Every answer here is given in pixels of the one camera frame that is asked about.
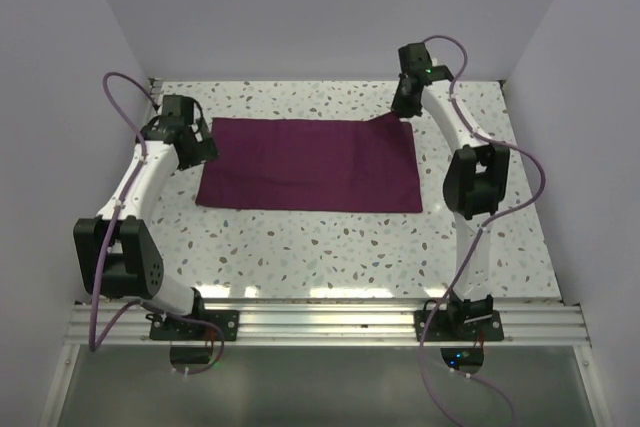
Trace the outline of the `purple cloth wrap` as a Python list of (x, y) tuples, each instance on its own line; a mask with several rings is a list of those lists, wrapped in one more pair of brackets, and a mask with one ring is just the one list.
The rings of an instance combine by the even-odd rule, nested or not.
[(208, 208), (417, 214), (413, 130), (371, 120), (216, 118), (220, 156), (205, 164), (196, 203)]

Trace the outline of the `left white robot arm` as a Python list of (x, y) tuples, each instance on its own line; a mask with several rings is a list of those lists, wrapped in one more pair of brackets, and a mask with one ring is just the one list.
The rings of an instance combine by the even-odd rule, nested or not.
[(73, 238), (86, 291), (108, 299), (139, 299), (173, 313), (185, 339), (201, 337), (207, 314), (196, 291), (168, 273), (149, 230), (169, 178), (219, 156), (202, 107), (191, 97), (166, 95), (159, 114), (137, 132), (132, 160), (116, 191), (92, 218), (79, 219)]

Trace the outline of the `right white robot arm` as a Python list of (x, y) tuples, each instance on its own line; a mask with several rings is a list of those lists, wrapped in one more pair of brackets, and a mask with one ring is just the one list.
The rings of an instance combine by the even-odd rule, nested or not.
[(447, 299), (445, 326), (468, 339), (493, 311), (488, 286), (491, 233), (488, 220), (506, 195), (510, 152), (495, 145), (456, 98), (457, 78), (438, 65), (423, 43), (398, 49), (400, 74), (391, 111), (400, 118), (428, 113), (451, 151), (443, 181), (444, 203), (454, 215), (456, 274)]

